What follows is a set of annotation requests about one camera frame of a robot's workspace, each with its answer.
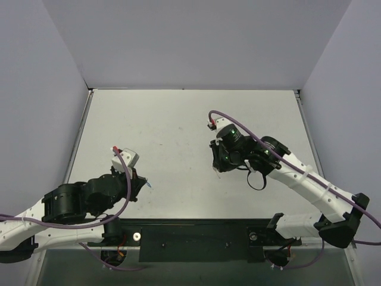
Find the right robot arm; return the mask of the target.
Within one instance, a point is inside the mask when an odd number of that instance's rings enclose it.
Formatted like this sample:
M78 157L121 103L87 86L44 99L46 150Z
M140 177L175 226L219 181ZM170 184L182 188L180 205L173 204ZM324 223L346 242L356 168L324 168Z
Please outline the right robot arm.
M360 209L366 209L369 203L366 195L351 194L332 185L270 136L256 141L242 135L224 118L209 123L208 127L216 133L210 142L215 171L223 173L243 168L249 173L259 172L264 180L271 178L284 184L318 209L317 213L274 215L266 228L266 237L271 243L320 237L337 248L350 245L363 215Z

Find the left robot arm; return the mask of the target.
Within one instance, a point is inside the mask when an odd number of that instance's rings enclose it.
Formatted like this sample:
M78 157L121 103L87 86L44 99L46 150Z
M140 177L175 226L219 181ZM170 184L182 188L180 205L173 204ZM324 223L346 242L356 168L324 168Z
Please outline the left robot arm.
M17 263L50 246L69 243L117 245L123 240L119 216L102 217L120 200L135 202L146 178L136 169L112 170L88 182L62 184L16 215L1 215L1 263Z

